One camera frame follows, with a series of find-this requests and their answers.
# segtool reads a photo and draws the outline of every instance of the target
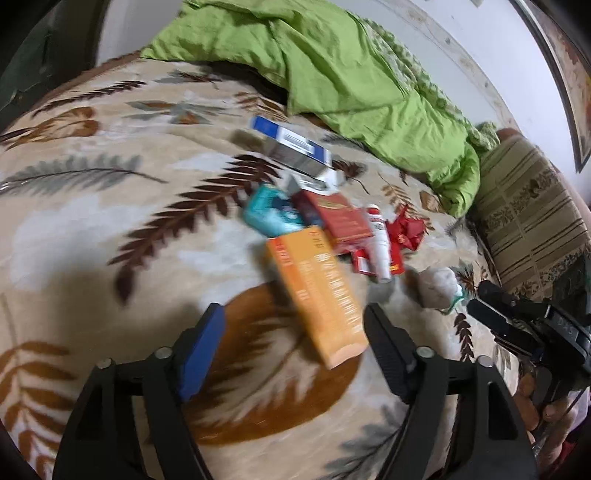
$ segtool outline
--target blue and white box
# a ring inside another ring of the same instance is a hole
[[[315,179],[332,167],[329,150],[266,118],[256,116],[252,128],[267,136],[264,154]]]

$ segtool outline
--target red box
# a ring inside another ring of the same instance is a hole
[[[291,202],[309,225],[324,229],[336,255],[363,248],[367,239],[373,237],[365,215],[338,192],[320,195],[299,190],[292,195]]]

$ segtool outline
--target teal package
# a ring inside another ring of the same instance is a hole
[[[252,196],[243,218],[267,237],[297,232],[306,226],[285,193],[269,183],[262,184]]]

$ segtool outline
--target orange box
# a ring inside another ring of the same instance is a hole
[[[368,346],[363,313],[324,232],[311,226],[267,248],[326,367],[360,355]]]

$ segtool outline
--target hand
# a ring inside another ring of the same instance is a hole
[[[519,409],[521,418],[525,423],[525,428],[528,430],[530,442],[532,443],[534,442],[534,436],[530,432],[532,432],[540,422],[540,415],[530,399],[534,390],[535,379],[531,374],[526,374],[520,379],[519,385],[517,386],[517,392],[513,396],[513,400],[515,400],[517,408]],[[562,444],[566,440],[566,437],[571,431],[574,421],[577,418],[577,405],[575,405],[570,412],[562,418],[564,412],[567,411],[570,402],[571,400],[567,397],[561,398],[544,409],[544,420],[552,425],[549,426],[550,435],[537,458],[540,473],[548,471],[552,464],[558,459],[560,452],[562,451]]]

